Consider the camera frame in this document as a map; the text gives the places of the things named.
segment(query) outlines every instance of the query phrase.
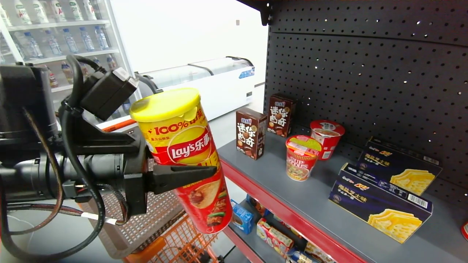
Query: dark blue box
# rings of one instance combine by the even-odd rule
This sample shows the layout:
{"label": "dark blue box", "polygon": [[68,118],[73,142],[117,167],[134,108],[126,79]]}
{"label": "dark blue box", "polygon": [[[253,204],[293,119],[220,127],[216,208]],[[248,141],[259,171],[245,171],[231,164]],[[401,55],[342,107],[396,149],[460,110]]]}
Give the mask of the dark blue box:
{"label": "dark blue box", "polygon": [[375,181],[393,183],[419,196],[442,171],[440,161],[376,137],[366,143],[357,166]]}
{"label": "dark blue box", "polygon": [[329,199],[400,243],[432,215],[431,201],[350,164],[341,168]]}

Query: pegboard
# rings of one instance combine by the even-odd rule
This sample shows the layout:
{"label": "pegboard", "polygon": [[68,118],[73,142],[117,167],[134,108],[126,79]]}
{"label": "pegboard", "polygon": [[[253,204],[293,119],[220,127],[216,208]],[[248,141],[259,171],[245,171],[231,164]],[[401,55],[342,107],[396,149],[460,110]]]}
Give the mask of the pegboard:
{"label": "pegboard", "polygon": [[440,160],[428,192],[468,206],[468,2],[270,4],[264,110],[298,98],[296,123],[342,123],[352,160],[372,135]]}

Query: yellow lid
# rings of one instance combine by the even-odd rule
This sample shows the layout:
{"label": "yellow lid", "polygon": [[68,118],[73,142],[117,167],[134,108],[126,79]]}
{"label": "yellow lid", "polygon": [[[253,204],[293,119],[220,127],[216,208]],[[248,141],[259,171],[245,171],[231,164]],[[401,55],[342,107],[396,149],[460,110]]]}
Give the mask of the yellow lid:
{"label": "yellow lid", "polygon": [[130,116],[136,122],[157,122],[182,117],[200,103],[196,88],[178,88],[143,98],[130,107]]}

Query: barcode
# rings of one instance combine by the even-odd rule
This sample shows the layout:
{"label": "barcode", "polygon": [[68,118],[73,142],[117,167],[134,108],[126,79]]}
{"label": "barcode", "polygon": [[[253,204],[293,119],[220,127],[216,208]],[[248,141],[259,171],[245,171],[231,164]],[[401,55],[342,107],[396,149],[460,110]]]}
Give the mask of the barcode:
{"label": "barcode", "polygon": [[415,204],[418,204],[424,208],[427,208],[427,201],[424,201],[422,200],[421,198],[415,196],[415,195],[412,195],[412,194],[408,194],[408,200],[415,203]]}
{"label": "barcode", "polygon": [[330,157],[331,152],[324,152],[322,158],[326,159]]}
{"label": "barcode", "polygon": [[433,163],[433,164],[435,164],[435,165],[439,165],[439,161],[438,161],[438,160],[434,160],[433,158],[429,158],[429,157],[427,157],[427,156],[424,156],[423,159],[424,159],[424,161],[428,161],[428,162],[431,162],[431,163]]}

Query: metal bracket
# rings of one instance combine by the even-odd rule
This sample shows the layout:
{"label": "metal bracket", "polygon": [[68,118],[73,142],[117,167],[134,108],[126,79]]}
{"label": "metal bracket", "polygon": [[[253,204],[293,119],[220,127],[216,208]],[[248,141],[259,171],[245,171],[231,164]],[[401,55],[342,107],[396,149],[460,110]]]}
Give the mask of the metal bracket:
{"label": "metal bracket", "polygon": [[272,21],[272,4],[270,1],[258,1],[258,0],[237,0],[244,5],[247,5],[253,9],[260,11],[260,17],[262,18],[262,25],[270,25]]}

